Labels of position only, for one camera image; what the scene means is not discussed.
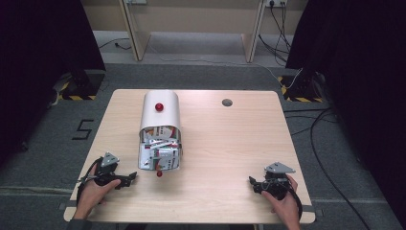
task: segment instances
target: hand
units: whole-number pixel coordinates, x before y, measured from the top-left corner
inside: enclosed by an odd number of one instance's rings
[[[95,171],[96,165],[92,168],[90,174],[95,174]],[[104,196],[120,183],[121,180],[116,179],[104,186],[99,186],[94,180],[87,181],[83,192],[81,192],[80,201],[73,219],[87,219],[87,216],[92,212],[93,207],[99,203],[104,204]]]
[[[290,183],[292,184],[292,188],[296,193],[298,183],[290,175],[288,175],[287,178],[289,179]],[[284,225],[286,225],[287,229],[297,230],[301,228],[299,224],[298,206],[292,194],[287,193],[282,200],[277,200],[266,191],[262,191],[261,194],[265,196],[269,202],[271,202],[273,207],[271,212],[278,215]]]

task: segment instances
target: red button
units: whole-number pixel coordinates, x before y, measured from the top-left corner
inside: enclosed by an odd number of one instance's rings
[[[161,103],[157,103],[157,104],[155,105],[155,109],[156,109],[158,112],[161,112],[162,110],[164,110],[164,105],[161,104]]]

